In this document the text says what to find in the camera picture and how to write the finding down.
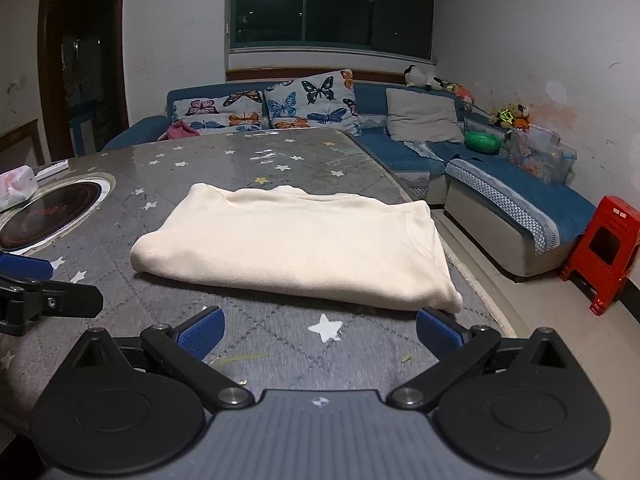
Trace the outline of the cream garment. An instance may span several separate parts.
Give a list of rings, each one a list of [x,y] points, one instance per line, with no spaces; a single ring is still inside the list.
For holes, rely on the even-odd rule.
[[[197,285],[398,311],[462,308],[423,202],[198,183],[134,243],[130,261],[137,272]]]

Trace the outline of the pink white tissue pack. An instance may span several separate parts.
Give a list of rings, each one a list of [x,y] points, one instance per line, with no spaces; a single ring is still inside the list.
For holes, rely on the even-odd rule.
[[[35,174],[27,165],[0,174],[0,211],[26,202],[37,191]]]

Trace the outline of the white remote control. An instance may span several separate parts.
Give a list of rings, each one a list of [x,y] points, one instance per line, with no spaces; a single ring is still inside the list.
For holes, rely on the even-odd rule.
[[[64,159],[64,160],[60,160],[59,162],[55,162],[54,164],[51,164],[47,167],[44,167],[43,169],[39,170],[36,174],[35,174],[35,179],[37,181],[42,181],[44,179],[50,178],[52,176],[55,176],[56,174],[59,174],[60,172],[66,171],[68,169],[68,160]]]

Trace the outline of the blue corner sofa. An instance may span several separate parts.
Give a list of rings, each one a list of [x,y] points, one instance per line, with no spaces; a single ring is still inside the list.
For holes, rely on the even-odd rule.
[[[358,82],[357,143],[410,192],[441,206],[503,272],[531,278],[562,266],[596,208],[564,184],[546,183],[497,155],[460,143],[410,148],[386,129],[386,85]]]

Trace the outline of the red plastic stool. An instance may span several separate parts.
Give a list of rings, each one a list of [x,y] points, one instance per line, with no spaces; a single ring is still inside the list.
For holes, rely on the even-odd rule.
[[[604,196],[584,235],[566,259],[560,278],[579,276],[593,291],[589,310],[597,316],[620,298],[639,252],[638,209]]]

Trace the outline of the pink garment on sofa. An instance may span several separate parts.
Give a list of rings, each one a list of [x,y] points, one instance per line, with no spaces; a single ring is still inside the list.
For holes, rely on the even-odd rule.
[[[199,133],[198,130],[190,127],[183,120],[178,120],[178,122],[171,124],[167,130],[158,137],[158,140],[187,139],[195,138],[200,135],[201,133]]]

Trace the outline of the green round toy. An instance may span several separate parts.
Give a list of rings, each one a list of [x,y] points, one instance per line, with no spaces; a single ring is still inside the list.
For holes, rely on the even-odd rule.
[[[495,155],[499,153],[502,147],[502,139],[493,133],[470,130],[464,133],[464,144],[471,151]]]

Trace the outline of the clear plastic toy box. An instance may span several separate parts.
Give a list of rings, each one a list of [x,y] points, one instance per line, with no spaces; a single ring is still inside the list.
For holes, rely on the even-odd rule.
[[[527,130],[512,129],[509,159],[521,168],[548,184],[564,184],[577,151],[564,144],[552,130],[530,125]]]

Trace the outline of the grey plain pillow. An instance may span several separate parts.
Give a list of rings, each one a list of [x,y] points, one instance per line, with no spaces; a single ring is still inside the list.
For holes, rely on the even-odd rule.
[[[387,88],[386,128],[397,142],[462,142],[456,104],[446,96],[433,96]]]

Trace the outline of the yellow orange toy pile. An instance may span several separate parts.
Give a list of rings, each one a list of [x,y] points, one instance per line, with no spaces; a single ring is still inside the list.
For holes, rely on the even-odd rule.
[[[488,122],[506,130],[527,131],[529,128],[529,108],[523,104],[509,104],[501,110],[494,108],[489,115]]]

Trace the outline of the left butterfly pillow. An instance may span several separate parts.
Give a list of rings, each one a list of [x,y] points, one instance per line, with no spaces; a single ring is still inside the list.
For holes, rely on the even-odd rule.
[[[219,98],[190,98],[171,105],[171,120],[184,122],[201,136],[262,130],[262,92],[245,90]]]

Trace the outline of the dark wooden door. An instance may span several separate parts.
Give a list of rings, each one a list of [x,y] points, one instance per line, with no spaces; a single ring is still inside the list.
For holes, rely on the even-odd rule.
[[[97,153],[129,127],[124,0],[39,0],[43,130],[53,160]]]

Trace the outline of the black white plush toy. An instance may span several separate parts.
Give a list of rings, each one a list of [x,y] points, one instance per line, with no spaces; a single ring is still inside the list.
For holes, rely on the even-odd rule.
[[[425,90],[446,91],[450,83],[436,76],[430,76],[414,64],[409,65],[404,70],[405,82],[407,87],[416,87]]]

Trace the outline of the right butterfly pillow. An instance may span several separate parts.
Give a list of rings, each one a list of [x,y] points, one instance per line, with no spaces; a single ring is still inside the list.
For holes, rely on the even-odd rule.
[[[351,70],[279,82],[264,91],[270,125],[276,129],[334,128],[360,133]]]

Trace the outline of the dark window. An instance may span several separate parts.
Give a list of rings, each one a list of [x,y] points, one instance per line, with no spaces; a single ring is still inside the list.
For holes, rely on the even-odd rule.
[[[434,0],[231,0],[234,48],[328,47],[428,60]]]

